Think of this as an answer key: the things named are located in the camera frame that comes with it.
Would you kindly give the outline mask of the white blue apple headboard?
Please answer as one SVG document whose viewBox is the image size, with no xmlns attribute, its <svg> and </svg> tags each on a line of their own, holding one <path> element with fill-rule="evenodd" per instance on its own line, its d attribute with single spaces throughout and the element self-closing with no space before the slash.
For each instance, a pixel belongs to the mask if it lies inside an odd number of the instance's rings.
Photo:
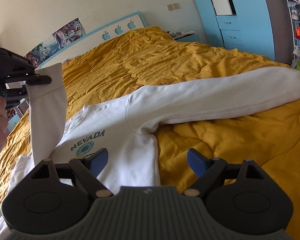
<svg viewBox="0 0 300 240">
<path fill-rule="evenodd" d="M 119 37 L 130 30 L 144 27 L 147 27 L 147 24 L 142 13 L 139 11 L 134 12 L 87 33 L 83 37 L 52 55 L 40 64 L 38 69 L 85 54 L 87 51 L 92 50 L 103 42 Z"/>
</svg>

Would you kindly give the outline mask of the beige wall switch plate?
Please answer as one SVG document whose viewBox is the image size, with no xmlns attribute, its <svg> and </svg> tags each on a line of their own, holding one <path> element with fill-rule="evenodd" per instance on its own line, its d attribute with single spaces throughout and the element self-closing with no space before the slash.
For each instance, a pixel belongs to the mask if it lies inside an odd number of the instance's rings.
<svg viewBox="0 0 300 240">
<path fill-rule="evenodd" d="M 179 3 L 168 4 L 167 8 L 169 11 L 177 10 L 180 8 Z"/>
</svg>

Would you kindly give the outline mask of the anime poster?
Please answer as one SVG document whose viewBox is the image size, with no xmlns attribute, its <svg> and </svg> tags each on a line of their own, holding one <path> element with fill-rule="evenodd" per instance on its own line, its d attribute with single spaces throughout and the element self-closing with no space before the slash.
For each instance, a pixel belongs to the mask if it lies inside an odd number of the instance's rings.
<svg viewBox="0 0 300 240">
<path fill-rule="evenodd" d="M 52 37 L 40 42 L 25 57 L 32 62 L 34 68 L 38 68 L 40 64 L 57 53 L 57 51 L 59 51 L 59 44 Z"/>
<path fill-rule="evenodd" d="M 59 28 L 52 35 L 58 44 L 58 48 L 63 49 L 79 38 L 85 36 L 86 33 L 79 18 L 76 18 Z"/>
</svg>

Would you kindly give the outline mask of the mustard yellow quilt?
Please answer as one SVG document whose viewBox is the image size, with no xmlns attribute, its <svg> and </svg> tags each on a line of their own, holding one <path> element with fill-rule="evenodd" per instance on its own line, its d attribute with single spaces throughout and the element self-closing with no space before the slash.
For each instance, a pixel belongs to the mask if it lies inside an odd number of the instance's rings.
<svg viewBox="0 0 300 240">
<path fill-rule="evenodd" d="M 98 179 L 122 186 L 196 181 L 189 148 L 229 163 L 253 159 L 289 195 L 300 239 L 300 70 L 267 57 L 132 30 L 66 64 L 39 70 L 30 113 L 1 153 L 0 206 L 41 160 L 66 163 L 104 147 Z M 10 231 L 0 211 L 0 239 Z"/>
</svg>

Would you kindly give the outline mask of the white Nevada sweatshirt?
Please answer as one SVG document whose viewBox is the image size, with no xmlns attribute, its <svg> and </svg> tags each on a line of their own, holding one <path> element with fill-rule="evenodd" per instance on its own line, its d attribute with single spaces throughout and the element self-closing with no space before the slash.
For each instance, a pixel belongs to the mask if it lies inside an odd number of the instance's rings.
<svg viewBox="0 0 300 240">
<path fill-rule="evenodd" d="M 0 239 L 300 239 L 300 70 L 143 86 L 66 120 L 61 67 L 26 88 Z"/>
</svg>

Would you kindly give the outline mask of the blue white wardrobe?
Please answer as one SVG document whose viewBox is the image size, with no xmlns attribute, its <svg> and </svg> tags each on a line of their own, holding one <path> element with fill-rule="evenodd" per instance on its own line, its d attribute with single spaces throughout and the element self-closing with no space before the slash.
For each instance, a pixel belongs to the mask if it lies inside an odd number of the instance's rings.
<svg viewBox="0 0 300 240">
<path fill-rule="evenodd" d="M 293 39 L 286 0 L 194 0 L 208 44 L 292 62 Z"/>
</svg>

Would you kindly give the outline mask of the anime poster right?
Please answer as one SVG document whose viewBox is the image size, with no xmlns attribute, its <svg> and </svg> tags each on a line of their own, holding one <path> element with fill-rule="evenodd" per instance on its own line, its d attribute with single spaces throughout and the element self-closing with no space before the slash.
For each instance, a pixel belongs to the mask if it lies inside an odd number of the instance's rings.
<svg viewBox="0 0 300 240">
<path fill-rule="evenodd" d="M 58 44 L 58 48 L 63 49 L 79 38 L 85 36 L 86 33 L 79 18 L 76 18 L 59 28 L 52 35 Z"/>
</svg>

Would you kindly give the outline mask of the anime poster middle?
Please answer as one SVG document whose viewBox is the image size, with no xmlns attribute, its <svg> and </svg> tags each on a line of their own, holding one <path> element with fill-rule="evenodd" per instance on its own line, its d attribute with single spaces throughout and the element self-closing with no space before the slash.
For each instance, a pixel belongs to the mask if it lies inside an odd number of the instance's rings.
<svg viewBox="0 0 300 240">
<path fill-rule="evenodd" d="M 38 68 L 40 64 L 57 53 L 57 51 L 59 51 L 59 44 L 52 37 L 40 42 L 25 57 L 32 62 L 34 68 Z"/>
</svg>

